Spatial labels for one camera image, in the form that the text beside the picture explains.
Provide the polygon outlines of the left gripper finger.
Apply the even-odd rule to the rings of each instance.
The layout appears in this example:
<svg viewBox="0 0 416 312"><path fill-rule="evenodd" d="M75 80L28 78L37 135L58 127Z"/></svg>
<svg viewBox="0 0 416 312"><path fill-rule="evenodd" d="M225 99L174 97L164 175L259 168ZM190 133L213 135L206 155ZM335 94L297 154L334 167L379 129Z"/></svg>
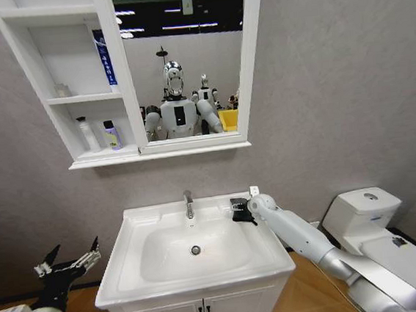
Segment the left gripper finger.
<svg viewBox="0 0 416 312"><path fill-rule="evenodd" d="M45 277L46 275L51 274L52 264L54 263L54 260L57 257L60 247L61 247L61 244L58 244L57 246L55 246L51 250L51 252L46 254L44 260L40 264L37 264L34 267L34 271L36 272L38 277Z"/></svg>
<svg viewBox="0 0 416 312"><path fill-rule="evenodd" d="M100 258L101 254L99 251L98 237L95 237L94 241L92 242L90 251L75 260L70 265L70 268L84 268L85 270L90 270L100 260Z"/></svg>

